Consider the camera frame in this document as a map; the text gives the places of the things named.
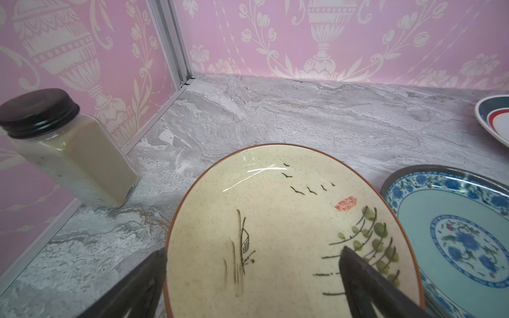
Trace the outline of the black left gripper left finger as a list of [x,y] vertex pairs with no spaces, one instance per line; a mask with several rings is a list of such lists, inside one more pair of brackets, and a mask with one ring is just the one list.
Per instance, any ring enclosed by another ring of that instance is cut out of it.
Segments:
[[156,250],[80,317],[154,317],[166,278],[167,255]]

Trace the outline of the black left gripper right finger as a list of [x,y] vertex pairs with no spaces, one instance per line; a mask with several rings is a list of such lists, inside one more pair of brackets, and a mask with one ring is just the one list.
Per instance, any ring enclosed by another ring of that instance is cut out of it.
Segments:
[[376,310],[385,317],[429,317],[347,246],[341,252],[339,272],[352,317],[376,317]]

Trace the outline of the white plate green red rim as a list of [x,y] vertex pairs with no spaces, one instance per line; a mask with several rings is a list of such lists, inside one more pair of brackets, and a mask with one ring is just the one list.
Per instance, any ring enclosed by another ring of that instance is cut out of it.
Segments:
[[505,147],[509,146],[508,94],[481,99],[475,106],[475,116],[482,127]]

